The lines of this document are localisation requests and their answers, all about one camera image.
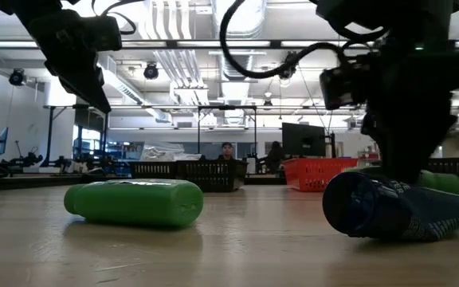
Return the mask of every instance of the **black basket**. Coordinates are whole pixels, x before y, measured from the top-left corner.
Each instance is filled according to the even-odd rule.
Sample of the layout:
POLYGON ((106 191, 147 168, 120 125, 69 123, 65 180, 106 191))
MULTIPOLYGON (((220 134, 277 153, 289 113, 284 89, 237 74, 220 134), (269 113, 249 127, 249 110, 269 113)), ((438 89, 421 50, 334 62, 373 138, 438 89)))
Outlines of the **black basket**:
POLYGON ((428 171, 457 175, 459 178, 459 158, 430 159, 428 171))
POLYGON ((133 179, 176 179, 176 162, 129 162, 133 179))
POLYGON ((203 192, 231 192, 244 185, 247 163, 238 160, 178 161, 177 179, 185 179, 203 192))

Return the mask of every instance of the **green object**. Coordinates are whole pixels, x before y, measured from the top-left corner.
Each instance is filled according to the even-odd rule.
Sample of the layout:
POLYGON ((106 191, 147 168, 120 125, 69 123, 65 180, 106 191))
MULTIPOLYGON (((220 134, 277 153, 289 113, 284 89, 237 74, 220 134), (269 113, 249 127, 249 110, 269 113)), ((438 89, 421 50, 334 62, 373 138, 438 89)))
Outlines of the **green object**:
POLYGON ((183 227, 201 214, 203 193, 184 180, 110 180, 71 187, 64 205, 69 213, 93 221, 183 227))
MULTIPOLYGON (((380 167, 351 167, 346 171, 362 172, 369 175, 376 175, 380 172, 380 167)), ((418 185, 420 187, 431 188, 437 191, 444 191, 459 195, 459 178, 457 175, 433 173, 421 171, 418 185)))

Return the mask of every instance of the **red basket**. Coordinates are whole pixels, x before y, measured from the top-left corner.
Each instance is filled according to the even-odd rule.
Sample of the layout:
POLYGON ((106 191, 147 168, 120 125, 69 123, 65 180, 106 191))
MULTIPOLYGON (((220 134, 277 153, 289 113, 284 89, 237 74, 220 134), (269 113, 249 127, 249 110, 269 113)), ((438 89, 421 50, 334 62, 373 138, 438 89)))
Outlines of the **red basket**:
POLYGON ((323 192, 327 183, 359 159, 290 159, 283 162, 286 184, 303 192, 323 192))

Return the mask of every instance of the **desk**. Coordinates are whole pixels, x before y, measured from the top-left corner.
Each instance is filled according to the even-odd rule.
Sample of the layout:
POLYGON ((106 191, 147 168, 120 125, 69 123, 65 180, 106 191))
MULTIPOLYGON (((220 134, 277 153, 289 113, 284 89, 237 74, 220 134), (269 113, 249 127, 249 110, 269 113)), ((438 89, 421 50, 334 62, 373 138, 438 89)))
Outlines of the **desk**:
POLYGON ((459 287, 459 231, 428 244, 349 238, 318 193, 206 194, 198 221, 172 232, 88 224, 65 211, 66 190, 0 191, 0 287, 459 287))

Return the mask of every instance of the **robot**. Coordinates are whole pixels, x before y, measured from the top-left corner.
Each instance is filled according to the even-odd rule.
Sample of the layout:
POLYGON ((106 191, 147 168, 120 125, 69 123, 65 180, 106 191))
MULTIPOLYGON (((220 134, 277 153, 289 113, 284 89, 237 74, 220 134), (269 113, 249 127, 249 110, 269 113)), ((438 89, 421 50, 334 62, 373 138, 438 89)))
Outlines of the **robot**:
MULTIPOLYGON (((72 4, 78 1, 69 0, 72 4)), ((121 49, 123 32, 108 16, 110 9, 138 1, 122 0, 93 18, 62 10, 59 0, 0 0, 0 10, 17 15, 47 58, 45 66, 68 92, 110 112, 101 88, 104 78, 96 66, 97 53, 121 49)), ((283 65, 261 73, 241 67, 226 44, 230 19, 244 1, 236 0, 222 19, 219 37, 227 61, 243 76, 260 79, 292 70, 317 49, 334 51, 339 67, 320 75, 327 109, 365 104, 361 132, 378 144, 382 173, 415 183, 457 120, 450 114, 450 105, 451 91, 459 88, 459 51, 454 51, 448 34, 459 0, 310 0, 317 5, 316 13, 349 42, 343 47, 315 43, 283 65), (351 22, 371 30, 382 28, 362 35, 345 28, 351 22), (344 53, 350 45, 368 45, 380 38, 381 44, 370 47, 367 54, 348 57, 344 53), (415 104, 408 104, 404 112, 398 109, 412 102, 415 104)))

